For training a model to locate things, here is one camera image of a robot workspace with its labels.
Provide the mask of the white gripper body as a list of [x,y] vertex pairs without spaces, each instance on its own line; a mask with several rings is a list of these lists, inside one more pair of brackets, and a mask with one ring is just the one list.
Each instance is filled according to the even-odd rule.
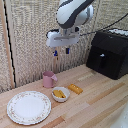
[[48,47],[58,47],[76,44],[79,41],[80,33],[77,29],[76,32],[70,33],[68,36],[64,36],[60,33],[59,29],[53,29],[46,34]]

